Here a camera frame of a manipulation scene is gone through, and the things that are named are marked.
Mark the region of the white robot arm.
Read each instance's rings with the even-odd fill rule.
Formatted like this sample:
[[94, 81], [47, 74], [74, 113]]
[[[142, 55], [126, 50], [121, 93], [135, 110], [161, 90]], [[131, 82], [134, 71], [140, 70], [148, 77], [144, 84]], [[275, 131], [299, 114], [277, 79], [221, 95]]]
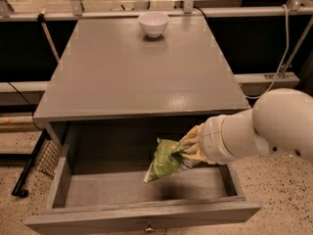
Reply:
[[210, 117], [182, 139], [187, 156], [209, 164], [286, 153], [313, 162], [313, 97], [274, 89], [249, 109]]

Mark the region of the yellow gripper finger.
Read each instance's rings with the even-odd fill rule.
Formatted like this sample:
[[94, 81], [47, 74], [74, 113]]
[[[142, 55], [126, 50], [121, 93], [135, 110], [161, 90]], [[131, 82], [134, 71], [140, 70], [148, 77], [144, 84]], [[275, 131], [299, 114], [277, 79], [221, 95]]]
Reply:
[[199, 135], [196, 132], [188, 132], [179, 143], [184, 146], [193, 146], [199, 144]]
[[205, 161], [205, 157], [203, 156], [201, 149], [199, 148], [198, 145], [193, 145], [187, 149], [184, 149], [183, 151], [180, 152], [180, 155], [189, 160], [200, 162]]

